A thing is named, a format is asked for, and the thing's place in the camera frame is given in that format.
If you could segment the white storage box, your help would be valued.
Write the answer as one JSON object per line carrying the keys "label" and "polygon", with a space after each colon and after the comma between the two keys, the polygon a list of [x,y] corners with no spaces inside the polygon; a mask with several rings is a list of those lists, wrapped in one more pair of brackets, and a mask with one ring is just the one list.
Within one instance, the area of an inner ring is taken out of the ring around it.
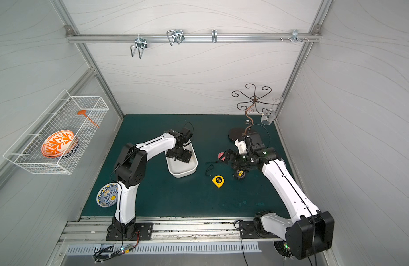
{"label": "white storage box", "polygon": [[168,170],[175,178],[182,178],[192,175],[195,173],[198,167],[198,160],[193,145],[189,144],[184,149],[192,152],[189,163],[185,163],[180,160],[175,161],[174,158],[166,158]]}

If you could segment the pink tape measure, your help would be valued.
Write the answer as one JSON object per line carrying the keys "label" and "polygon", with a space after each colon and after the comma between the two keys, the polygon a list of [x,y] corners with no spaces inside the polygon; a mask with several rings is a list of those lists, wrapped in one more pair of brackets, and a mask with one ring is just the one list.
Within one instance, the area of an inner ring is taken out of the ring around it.
{"label": "pink tape measure", "polygon": [[225,152],[221,152],[218,154],[218,160],[219,161],[225,161]]}

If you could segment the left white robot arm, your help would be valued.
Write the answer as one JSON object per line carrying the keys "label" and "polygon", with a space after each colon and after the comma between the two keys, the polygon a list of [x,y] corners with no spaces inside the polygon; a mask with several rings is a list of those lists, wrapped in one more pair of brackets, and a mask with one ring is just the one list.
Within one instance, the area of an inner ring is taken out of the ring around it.
{"label": "left white robot arm", "polygon": [[122,226],[134,223],[136,195],[145,177],[148,161],[164,154],[168,170],[175,178],[193,174],[198,159],[192,146],[193,133],[184,127],[180,132],[168,130],[161,136],[140,144],[126,144],[115,165],[114,173],[119,188],[117,209],[113,224]]}

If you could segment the black yellow tape measure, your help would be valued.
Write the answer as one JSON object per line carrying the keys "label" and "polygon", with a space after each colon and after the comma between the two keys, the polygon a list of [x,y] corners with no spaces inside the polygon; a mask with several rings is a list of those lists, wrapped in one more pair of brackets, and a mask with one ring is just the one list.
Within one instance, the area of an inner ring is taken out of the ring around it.
{"label": "black yellow tape measure", "polygon": [[233,174],[233,177],[234,177],[235,179],[237,179],[237,180],[243,180],[243,179],[245,179],[247,173],[248,173],[247,171],[238,169],[238,170],[236,170],[235,173]]}

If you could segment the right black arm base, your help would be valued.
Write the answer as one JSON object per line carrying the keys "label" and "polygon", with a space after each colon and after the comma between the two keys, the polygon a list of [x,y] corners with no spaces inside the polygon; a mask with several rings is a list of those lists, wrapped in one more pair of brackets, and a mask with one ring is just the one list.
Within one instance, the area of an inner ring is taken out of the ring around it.
{"label": "right black arm base", "polygon": [[291,220],[279,217],[272,212],[256,214],[252,221],[238,219],[234,227],[240,231],[241,238],[281,238],[286,240]]}

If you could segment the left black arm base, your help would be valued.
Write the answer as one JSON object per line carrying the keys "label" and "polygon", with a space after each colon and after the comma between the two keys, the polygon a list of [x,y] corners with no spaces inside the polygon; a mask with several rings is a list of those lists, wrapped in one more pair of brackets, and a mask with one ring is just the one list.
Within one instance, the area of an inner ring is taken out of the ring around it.
{"label": "left black arm base", "polygon": [[112,218],[112,223],[107,229],[106,241],[130,241],[139,239],[148,241],[151,239],[153,223],[138,223],[134,218],[128,224],[120,223],[116,217]]}

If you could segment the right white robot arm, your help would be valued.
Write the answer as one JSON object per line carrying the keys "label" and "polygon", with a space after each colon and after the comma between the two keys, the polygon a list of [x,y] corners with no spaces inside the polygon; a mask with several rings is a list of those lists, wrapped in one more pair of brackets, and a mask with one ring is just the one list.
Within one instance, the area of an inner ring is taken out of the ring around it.
{"label": "right white robot arm", "polygon": [[237,178],[242,179],[253,167],[261,170],[282,199],[289,218],[272,211],[263,211],[254,217],[257,236],[277,236],[284,242],[285,250],[297,259],[305,259],[332,247],[335,221],[329,212],[314,205],[286,168],[284,160],[274,148],[247,154],[231,149],[218,155],[218,160],[231,166]]}

